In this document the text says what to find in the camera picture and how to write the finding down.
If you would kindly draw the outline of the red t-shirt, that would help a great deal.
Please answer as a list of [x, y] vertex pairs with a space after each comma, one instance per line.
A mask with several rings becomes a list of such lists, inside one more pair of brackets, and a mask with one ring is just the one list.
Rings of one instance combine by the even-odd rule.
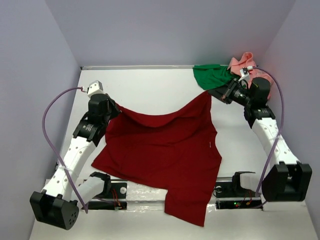
[[212, 98], [203, 92], [180, 110], [146, 115], [121, 107], [92, 167], [165, 189], [166, 214], [203, 226], [222, 157], [216, 147]]

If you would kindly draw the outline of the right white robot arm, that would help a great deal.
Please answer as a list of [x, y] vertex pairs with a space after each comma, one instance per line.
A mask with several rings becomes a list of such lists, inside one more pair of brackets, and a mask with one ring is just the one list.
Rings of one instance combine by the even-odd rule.
[[225, 104], [236, 102], [244, 107], [244, 118], [258, 137], [267, 160], [261, 174], [236, 172], [232, 180], [237, 190], [251, 190], [268, 202], [302, 202], [306, 198], [312, 168], [301, 163], [282, 137], [282, 127], [267, 105], [270, 82], [255, 77], [250, 87], [232, 80], [208, 93]]

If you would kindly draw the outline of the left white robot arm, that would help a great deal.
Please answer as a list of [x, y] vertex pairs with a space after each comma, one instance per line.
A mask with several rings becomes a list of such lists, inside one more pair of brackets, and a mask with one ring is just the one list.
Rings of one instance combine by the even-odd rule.
[[40, 192], [33, 192], [29, 202], [35, 219], [64, 230], [71, 229], [80, 209], [88, 210], [88, 203], [111, 190], [111, 177], [93, 172], [80, 186], [76, 181], [90, 155], [105, 136], [107, 126], [120, 110], [106, 93], [95, 93], [88, 101], [88, 111], [81, 118], [64, 157], [52, 178]]

